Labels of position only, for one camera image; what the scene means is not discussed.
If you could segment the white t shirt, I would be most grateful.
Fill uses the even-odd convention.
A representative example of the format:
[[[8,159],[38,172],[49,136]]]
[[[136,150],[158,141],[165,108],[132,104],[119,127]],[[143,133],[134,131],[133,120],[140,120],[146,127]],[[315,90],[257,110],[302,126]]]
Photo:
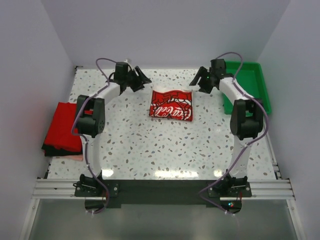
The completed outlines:
[[[159,119],[192,122],[193,91],[156,85],[151,92],[149,116]]]

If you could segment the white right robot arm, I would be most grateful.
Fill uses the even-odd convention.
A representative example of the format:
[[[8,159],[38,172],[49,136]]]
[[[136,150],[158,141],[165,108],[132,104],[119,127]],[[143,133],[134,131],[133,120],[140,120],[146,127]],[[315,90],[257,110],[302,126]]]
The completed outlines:
[[[262,102],[247,93],[238,83],[236,74],[227,73],[224,59],[210,61],[210,68],[200,67],[190,86],[198,85],[199,91],[209,94],[217,88],[232,103],[230,131],[234,136],[233,153],[226,172],[215,182],[200,190],[217,189],[233,197],[248,183],[248,162],[252,145],[260,140],[266,111]]]

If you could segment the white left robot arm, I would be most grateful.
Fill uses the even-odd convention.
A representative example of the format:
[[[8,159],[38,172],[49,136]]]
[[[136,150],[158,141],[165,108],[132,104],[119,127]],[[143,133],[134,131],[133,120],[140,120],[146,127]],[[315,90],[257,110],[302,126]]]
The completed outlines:
[[[106,125],[106,105],[127,88],[137,92],[152,81],[140,67],[132,67],[128,61],[114,61],[101,57],[95,61],[95,65],[106,82],[96,92],[77,97],[75,119],[71,127],[71,134],[81,139],[86,166],[86,172],[80,176],[80,186],[76,189],[108,199],[110,192],[103,183],[99,150],[100,135]]]

